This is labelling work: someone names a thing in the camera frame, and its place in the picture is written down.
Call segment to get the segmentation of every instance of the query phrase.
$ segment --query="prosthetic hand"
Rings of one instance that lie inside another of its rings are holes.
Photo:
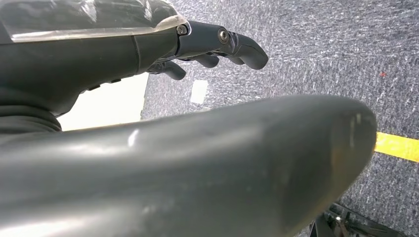
[[[144,72],[182,79],[174,59],[214,67],[222,56],[253,69],[268,61],[252,39],[188,22],[162,0],[15,0],[1,5],[0,23],[0,101],[55,116],[102,83]]]
[[[267,56],[163,0],[4,1],[0,23],[1,237],[291,237],[371,158],[374,114],[331,96],[60,132],[102,83]]]

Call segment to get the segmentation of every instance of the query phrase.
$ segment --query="plastic wrap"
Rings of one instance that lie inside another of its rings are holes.
[[[14,42],[142,35],[187,23],[166,0],[0,0]]]

